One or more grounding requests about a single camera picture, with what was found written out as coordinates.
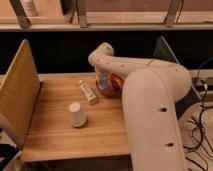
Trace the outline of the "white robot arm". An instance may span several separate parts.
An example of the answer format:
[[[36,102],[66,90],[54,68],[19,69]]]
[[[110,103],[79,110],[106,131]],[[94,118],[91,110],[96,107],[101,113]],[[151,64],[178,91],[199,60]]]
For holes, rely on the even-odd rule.
[[[189,71],[158,59],[116,57],[108,43],[88,61],[100,75],[124,78],[122,108],[133,171],[187,171],[175,103],[190,91]]]

